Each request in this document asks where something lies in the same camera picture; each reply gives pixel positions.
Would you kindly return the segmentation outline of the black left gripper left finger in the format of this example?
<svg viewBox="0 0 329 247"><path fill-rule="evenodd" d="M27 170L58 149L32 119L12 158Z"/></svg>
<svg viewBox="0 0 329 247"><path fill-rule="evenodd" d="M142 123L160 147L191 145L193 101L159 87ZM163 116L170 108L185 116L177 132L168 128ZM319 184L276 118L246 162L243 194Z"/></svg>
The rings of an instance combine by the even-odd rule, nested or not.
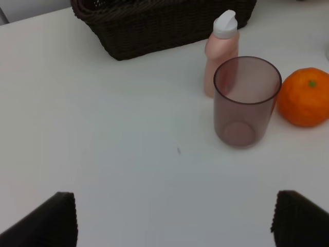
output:
<svg viewBox="0 0 329 247"><path fill-rule="evenodd" d="M75 195L57 192L1 233L1 246L77 246Z"/></svg>

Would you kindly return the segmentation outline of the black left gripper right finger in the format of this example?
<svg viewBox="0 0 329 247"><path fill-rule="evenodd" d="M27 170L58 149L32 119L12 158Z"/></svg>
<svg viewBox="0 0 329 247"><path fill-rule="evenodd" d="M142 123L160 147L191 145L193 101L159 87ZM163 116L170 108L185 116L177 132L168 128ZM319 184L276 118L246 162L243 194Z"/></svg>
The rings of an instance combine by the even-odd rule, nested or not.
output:
<svg viewBox="0 0 329 247"><path fill-rule="evenodd" d="M270 231L276 246L328 246L328 212L294 190L281 190Z"/></svg>

